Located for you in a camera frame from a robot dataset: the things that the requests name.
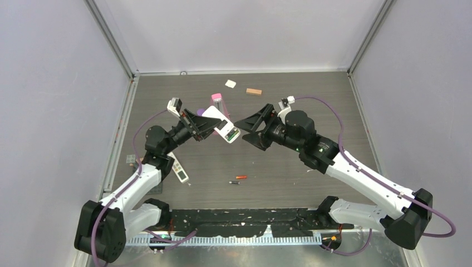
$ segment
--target pink object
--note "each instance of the pink object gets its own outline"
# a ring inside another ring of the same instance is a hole
[[[229,119],[229,113],[228,113],[228,110],[226,109],[226,105],[224,104],[221,93],[215,93],[212,95],[212,100],[210,101],[210,105],[215,106],[226,118]]]

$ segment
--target purple object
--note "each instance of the purple object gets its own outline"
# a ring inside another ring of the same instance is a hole
[[[205,109],[204,108],[199,108],[197,111],[196,111],[196,114],[198,116],[201,116],[203,114],[203,112],[205,112]]]

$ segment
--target small white block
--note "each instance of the small white block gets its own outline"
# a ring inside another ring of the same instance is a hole
[[[228,86],[229,88],[234,88],[234,86],[236,86],[236,82],[228,80],[224,85]]]

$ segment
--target dark wooden table surface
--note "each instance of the dark wooden table surface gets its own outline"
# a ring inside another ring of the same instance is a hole
[[[227,80],[235,88],[224,86]],[[246,88],[263,91],[261,96],[246,94]],[[183,107],[196,113],[210,105],[210,96],[221,93],[230,113],[237,121],[290,95],[316,95],[328,101],[341,115],[346,129],[345,149],[367,166],[375,168],[361,116],[346,73],[258,73],[230,75],[142,76],[139,79],[114,189],[132,174],[126,155],[133,154],[131,139],[151,115],[166,108],[172,97],[180,97]],[[315,122],[319,134],[337,140],[339,124],[331,111],[314,100],[297,101],[292,109],[304,110]],[[177,119],[168,112],[148,125],[169,130]],[[144,154],[144,129],[136,139],[138,151]],[[348,201],[370,203],[367,198],[344,183],[322,175],[298,159],[296,152],[273,144],[266,152],[258,150],[239,137],[228,144],[219,136],[202,142],[191,139],[174,150],[190,177],[191,186],[181,184],[172,172],[164,180],[164,191],[147,195],[165,201],[174,209],[317,207],[328,195]],[[247,175],[240,185],[230,185],[236,175]]]

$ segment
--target white eraser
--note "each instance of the white eraser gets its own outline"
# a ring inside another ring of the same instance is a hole
[[[224,85],[228,86],[229,88],[234,88],[234,86],[236,86],[236,82],[228,80]]]
[[[288,100],[288,103],[289,103],[289,104],[295,103],[295,97],[293,97],[293,96],[287,97],[287,100]]]

